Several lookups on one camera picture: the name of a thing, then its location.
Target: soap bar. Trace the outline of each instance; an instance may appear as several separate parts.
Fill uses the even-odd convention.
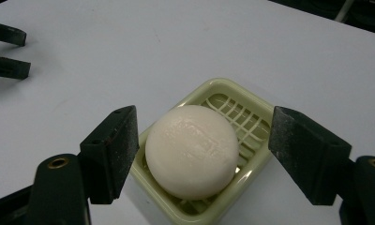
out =
[[[220,114],[187,105],[152,126],[146,160],[158,184],[184,200],[211,197],[232,180],[238,160],[234,129]]]

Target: light green soap dish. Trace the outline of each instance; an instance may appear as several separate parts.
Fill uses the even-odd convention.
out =
[[[220,113],[237,134],[240,157],[234,178],[217,195],[186,201],[168,194],[150,173],[144,155],[150,127],[139,136],[131,173],[174,224],[213,224],[243,192],[271,157],[268,138],[273,106],[227,79],[212,79],[181,100],[175,107],[202,105]]]

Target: table surface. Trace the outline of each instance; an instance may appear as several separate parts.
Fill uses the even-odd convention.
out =
[[[31,62],[0,78],[0,198],[33,183],[42,160],[78,154],[111,111],[134,104],[142,132],[201,83],[229,78],[294,108],[375,156],[375,34],[264,0],[8,0],[0,23],[27,33],[0,56]],[[219,224],[339,224],[272,158]],[[93,224],[165,224],[128,177]]]

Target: white soap bar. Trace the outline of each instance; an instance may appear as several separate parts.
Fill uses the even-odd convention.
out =
[[[146,160],[170,194],[199,200],[217,194],[232,180],[238,142],[229,122],[203,106],[175,108],[151,128]]]

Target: white tabletop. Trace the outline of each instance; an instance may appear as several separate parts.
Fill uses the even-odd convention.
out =
[[[144,131],[204,81],[226,77],[294,108],[375,156],[375,34],[267,1],[8,0],[0,23],[27,33],[0,56],[31,62],[0,78],[0,198],[33,183],[37,165],[134,104]],[[312,206],[272,158],[220,224],[339,224],[340,198]],[[93,224],[164,224],[127,179]]]

